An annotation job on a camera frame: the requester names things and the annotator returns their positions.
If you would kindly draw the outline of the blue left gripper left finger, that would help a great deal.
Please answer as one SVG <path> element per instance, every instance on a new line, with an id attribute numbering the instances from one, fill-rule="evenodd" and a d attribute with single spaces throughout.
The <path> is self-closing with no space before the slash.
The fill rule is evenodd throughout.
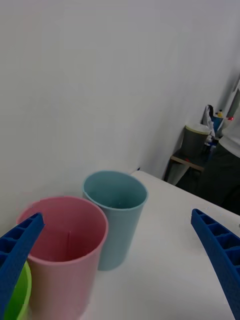
<path id="1" fill-rule="evenodd" d="M 0 318 L 25 320 L 32 290 L 27 262 L 44 228 L 43 215 L 35 213 L 0 238 Z"/>

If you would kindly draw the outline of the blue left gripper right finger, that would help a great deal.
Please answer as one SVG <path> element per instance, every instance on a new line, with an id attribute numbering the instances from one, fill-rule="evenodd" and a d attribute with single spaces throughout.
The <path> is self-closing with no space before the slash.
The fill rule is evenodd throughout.
<path id="1" fill-rule="evenodd" d="M 191 225 L 208 255 L 234 318 L 240 319 L 240 238 L 196 208 L 191 213 Z"/>

